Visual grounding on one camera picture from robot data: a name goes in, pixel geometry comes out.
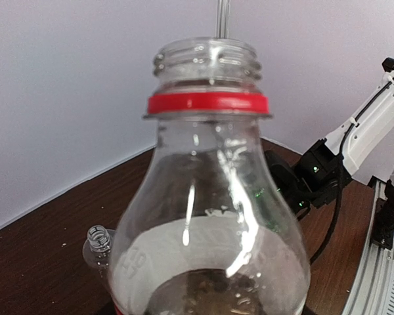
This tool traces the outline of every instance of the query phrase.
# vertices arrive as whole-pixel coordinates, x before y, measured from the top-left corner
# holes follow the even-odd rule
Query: white panel
[[[216,10],[212,0],[0,0],[0,226],[153,145],[155,124],[141,121],[152,58],[214,35]]]
[[[231,0],[229,34],[253,45],[273,119],[268,138],[305,152],[343,123],[376,88],[394,57],[394,1]],[[394,130],[356,179],[387,180]]]

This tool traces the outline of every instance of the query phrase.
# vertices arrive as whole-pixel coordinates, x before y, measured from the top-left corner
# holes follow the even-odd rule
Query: white wall
[[[213,35],[212,0],[0,0],[0,226],[154,143],[166,43]]]
[[[263,134],[305,152],[344,122],[378,85],[394,57],[394,1],[231,0],[231,37],[258,51],[271,101]],[[394,130],[355,178],[387,180]]]

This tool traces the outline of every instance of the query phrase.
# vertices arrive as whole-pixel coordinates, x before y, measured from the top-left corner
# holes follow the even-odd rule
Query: wooden table
[[[288,162],[299,156],[263,143]],[[146,173],[152,152],[89,180],[0,230],[0,314],[110,315],[110,297],[83,262],[94,224],[115,228]],[[336,231],[312,266],[307,304],[318,315],[340,315],[349,295],[371,216],[373,191],[352,182],[343,195]],[[324,238],[334,204],[301,223],[310,255]]]

